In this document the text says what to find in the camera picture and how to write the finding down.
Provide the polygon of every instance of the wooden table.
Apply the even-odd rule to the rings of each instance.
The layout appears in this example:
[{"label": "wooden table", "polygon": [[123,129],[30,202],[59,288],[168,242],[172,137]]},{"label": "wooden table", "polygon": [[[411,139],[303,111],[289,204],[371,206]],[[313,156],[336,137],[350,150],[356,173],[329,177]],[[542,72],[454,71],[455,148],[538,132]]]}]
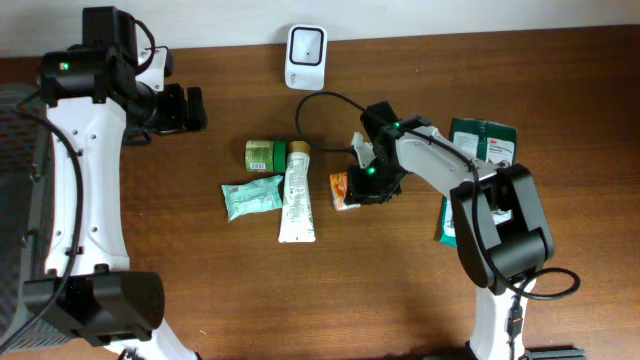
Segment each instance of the wooden table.
[{"label": "wooden table", "polygon": [[[249,139],[297,139],[305,94],[287,88],[283,45],[176,50],[181,85],[201,86],[204,133],[156,138],[121,156],[132,270],[158,272],[166,318],[204,359],[375,358],[462,346],[475,291],[435,241],[442,196],[417,178],[392,203],[338,213],[328,176],[347,155],[312,154],[317,242],[278,243],[280,212],[227,223],[221,184],[241,184]],[[640,28],[632,26],[332,42],[326,89],[389,100],[445,134],[452,116],[516,126],[556,244],[548,266],[583,279],[573,297],[530,302],[525,344],[575,345],[591,359],[640,353]],[[37,59],[2,60],[2,83],[32,82]],[[303,112],[316,141],[342,146],[359,113],[332,98]],[[559,290],[551,277],[537,290]],[[7,359],[115,359],[82,340]]]}]

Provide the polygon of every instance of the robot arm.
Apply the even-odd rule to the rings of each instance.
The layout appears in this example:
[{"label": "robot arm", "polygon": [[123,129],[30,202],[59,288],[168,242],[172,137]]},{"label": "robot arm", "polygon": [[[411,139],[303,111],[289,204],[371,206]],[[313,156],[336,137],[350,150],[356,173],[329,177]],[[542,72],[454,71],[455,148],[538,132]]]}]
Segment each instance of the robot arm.
[{"label": "robot arm", "polygon": [[[150,50],[137,48],[136,25],[150,38]],[[169,50],[155,48],[144,24],[115,7],[103,7],[84,9],[83,44],[46,54],[39,72],[47,117],[69,140],[80,165],[82,222],[79,246],[72,249],[74,166],[67,148],[53,136],[55,205],[47,278],[25,282],[23,301],[38,312],[64,287],[44,319],[69,338],[136,359],[199,358],[164,320],[160,277],[129,271],[120,218],[121,144],[144,145],[151,134],[206,128],[200,89],[187,89],[187,102],[179,85],[164,85],[172,67]],[[70,251],[77,256],[71,277],[61,283]]]},{"label": "robot arm", "polygon": [[[505,286],[499,276],[518,289],[525,286],[522,290],[530,293],[535,277],[554,251],[527,169],[521,165],[501,167],[474,158],[425,119],[399,120],[386,102],[368,107],[361,122],[376,157],[366,168],[349,169],[345,201],[384,203],[401,193],[400,182],[408,174],[420,176],[446,196],[452,203],[458,256],[477,287],[476,323],[465,358],[519,359],[525,354],[521,333],[527,298]],[[456,151],[466,161],[454,155]],[[477,171],[477,179],[470,164]],[[475,181],[480,188],[476,209],[480,234],[474,231],[473,223]],[[512,220],[496,226],[491,215],[496,208],[511,210]],[[483,254],[481,246],[488,255]]]}]

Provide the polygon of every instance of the green jar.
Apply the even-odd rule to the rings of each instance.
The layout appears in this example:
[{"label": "green jar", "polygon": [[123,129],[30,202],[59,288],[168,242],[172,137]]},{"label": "green jar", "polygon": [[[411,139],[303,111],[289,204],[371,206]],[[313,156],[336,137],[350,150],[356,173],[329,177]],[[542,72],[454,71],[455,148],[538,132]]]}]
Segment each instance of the green jar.
[{"label": "green jar", "polygon": [[249,140],[245,146],[244,163],[249,172],[283,173],[287,164],[287,142]]}]

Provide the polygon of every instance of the white wall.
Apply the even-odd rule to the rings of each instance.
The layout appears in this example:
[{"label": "white wall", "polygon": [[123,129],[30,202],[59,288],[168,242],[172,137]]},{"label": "white wall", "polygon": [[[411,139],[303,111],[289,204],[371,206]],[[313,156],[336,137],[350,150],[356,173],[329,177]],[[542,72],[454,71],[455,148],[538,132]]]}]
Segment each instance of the white wall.
[{"label": "white wall", "polygon": [[294,23],[329,40],[640,23],[640,0],[2,0],[0,57],[80,43],[82,8],[104,5],[170,48],[281,43]]}]

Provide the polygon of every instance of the food packet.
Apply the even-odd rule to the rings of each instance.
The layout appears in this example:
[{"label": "food packet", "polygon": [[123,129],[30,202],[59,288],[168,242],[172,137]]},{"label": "food packet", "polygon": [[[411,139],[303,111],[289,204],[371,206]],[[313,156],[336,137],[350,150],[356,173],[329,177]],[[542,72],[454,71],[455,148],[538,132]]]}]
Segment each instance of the food packet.
[{"label": "food packet", "polygon": [[[513,165],[517,137],[518,132],[515,128],[484,120],[454,118],[451,126],[451,140],[454,145],[492,164],[506,162]],[[443,206],[440,243],[457,247],[451,202],[445,198]],[[511,210],[495,210],[491,215],[496,225],[510,220],[512,216]]]},{"label": "food packet", "polygon": [[255,180],[246,185],[222,185],[229,222],[245,214],[281,209],[280,182],[282,175]]}]

